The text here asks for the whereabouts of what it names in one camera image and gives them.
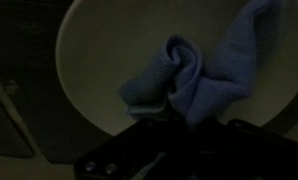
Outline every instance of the dark surface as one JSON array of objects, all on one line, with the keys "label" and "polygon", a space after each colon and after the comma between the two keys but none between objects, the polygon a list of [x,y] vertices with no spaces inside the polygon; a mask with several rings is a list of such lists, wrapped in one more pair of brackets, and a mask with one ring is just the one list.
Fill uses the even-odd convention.
[{"label": "dark surface", "polygon": [[10,119],[0,106],[0,155],[20,158],[32,157],[32,152],[21,139]]},{"label": "dark surface", "polygon": [[71,0],[0,0],[0,78],[46,158],[73,163],[110,136],[84,119],[63,93],[55,43]]}]

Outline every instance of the folded towel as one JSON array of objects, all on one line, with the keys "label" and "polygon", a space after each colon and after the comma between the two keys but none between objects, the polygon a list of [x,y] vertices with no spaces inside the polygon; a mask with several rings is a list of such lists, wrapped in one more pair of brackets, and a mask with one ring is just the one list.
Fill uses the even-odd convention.
[{"label": "folded towel", "polygon": [[282,2],[250,1],[206,63],[193,43],[178,35],[169,38],[144,72],[119,89],[127,113],[135,119],[167,119],[175,110],[193,128],[250,96],[259,53],[268,53],[257,52],[259,41],[274,42],[267,33],[277,31],[277,22],[269,17],[276,17]]}]

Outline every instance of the white plate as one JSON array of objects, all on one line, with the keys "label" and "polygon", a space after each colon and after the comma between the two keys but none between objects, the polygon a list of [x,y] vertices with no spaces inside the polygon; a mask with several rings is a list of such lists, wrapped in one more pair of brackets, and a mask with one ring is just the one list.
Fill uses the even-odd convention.
[{"label": "white plate", "polygon": [[[115,135],[134,121],[117,94],[173,34],[212,54],[247,0],[77,0],[57,42],[57,69],[72,104],[95,126]],[[230,106],[222,122],[241,118],[261,126],[298,91],[298,0],[289,0],[287,37],[259,70],[254,95]]]}]

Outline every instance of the blue towel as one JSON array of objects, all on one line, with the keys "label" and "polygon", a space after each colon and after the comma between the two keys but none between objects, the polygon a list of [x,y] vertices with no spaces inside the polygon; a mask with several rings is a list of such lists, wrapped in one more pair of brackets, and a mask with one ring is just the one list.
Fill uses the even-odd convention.
[{"label": "blue towel", "polygon": [[170,37],[142,74],[119,89],[127,113],[135,119],[168,119],[175,110],[194,128],[231,102],[251,96],[259,53],[269,53],[261,47],[276,42],[275,33],[268,37],[268,32],[277,32],[282,2],[250,1],[206,63],[194,43]]}]

